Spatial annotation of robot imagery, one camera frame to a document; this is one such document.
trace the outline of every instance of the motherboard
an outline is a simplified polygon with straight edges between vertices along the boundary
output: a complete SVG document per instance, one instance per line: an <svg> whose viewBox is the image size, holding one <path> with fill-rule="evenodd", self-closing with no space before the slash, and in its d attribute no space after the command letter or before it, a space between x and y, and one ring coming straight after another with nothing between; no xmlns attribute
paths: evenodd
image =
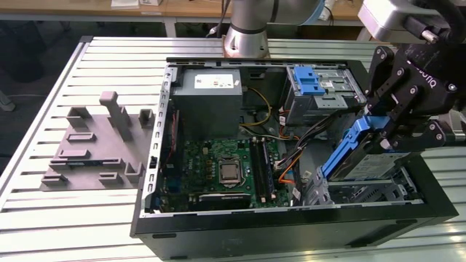
<svg viewBox="0 0 466 262"><path fill-rule="evenodd" d="M167 211L288 206L272 172L278 159L275 140L186 141L180 175L166 178Z"/></svg>

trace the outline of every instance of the aluminum table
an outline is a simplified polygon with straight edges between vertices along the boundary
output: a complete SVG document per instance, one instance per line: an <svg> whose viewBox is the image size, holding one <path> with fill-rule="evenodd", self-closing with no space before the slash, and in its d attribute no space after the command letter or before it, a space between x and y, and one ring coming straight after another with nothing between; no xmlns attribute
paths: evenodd
<svg viewBox="0 0 466 262"><path fill-rule="evenodd" d="M357 59L369 68L375 43L270 40L272 58ZM0 261L159 261L130 238L136 189L41 192L43 173L68 127L71 106L104 114L102 91L116 91L130 114L156 110L166 57L220 57L222 42L192 38L102 38L78 45L0 177ZM375 248L334 249L208 261L465 261L466 149L425 159L459 216Z"/></svg>

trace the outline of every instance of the blue drive bay latch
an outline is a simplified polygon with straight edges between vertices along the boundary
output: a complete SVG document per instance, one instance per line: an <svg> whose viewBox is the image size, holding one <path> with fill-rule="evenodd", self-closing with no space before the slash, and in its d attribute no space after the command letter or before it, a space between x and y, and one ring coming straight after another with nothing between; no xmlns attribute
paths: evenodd
<svg viewBox="0 0 466 262"><path fill-rule="evenodd" d="M326 90L321 87L319 76L314 72L313 67L295 67L294 77L303 96L322 96L326 93Z"/></svg>

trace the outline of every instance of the ram slot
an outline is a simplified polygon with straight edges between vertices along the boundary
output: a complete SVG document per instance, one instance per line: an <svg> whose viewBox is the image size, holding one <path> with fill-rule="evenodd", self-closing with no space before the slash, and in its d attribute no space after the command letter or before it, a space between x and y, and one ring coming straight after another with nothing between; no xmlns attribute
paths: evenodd
<svg viewBox="0 0 466 262"><path fill-rule="evenodd" d="M251 152L255 196L258 201L264 203L266 201L275 198L275 188L272 181L271 164L268 160L268 152L264 141L252 139L248 143Z"/></svg>

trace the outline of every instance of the yellow wire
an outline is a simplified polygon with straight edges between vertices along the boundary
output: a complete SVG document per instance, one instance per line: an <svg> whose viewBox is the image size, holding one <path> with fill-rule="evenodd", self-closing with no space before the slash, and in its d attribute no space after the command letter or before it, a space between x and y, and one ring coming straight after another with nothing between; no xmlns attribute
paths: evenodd
<svg viewBox="0 0 466 262"><path fill-rule="evenodd" d="M260 98L263 99L264 103L267 104L268 113L267 113L267 117L264 118L264 120L262 120L262 121L259 121L256 123L239 124L242 127L258 126L258 125L266 123L268 118L270 118L270 115L271 115L271 107L270 107L270 104L268 104L268 101L267 101L266 97L262 95L262 93L256 89L254 89L251 87L248 87L248 89L251 89L260 96Z"/></svg>

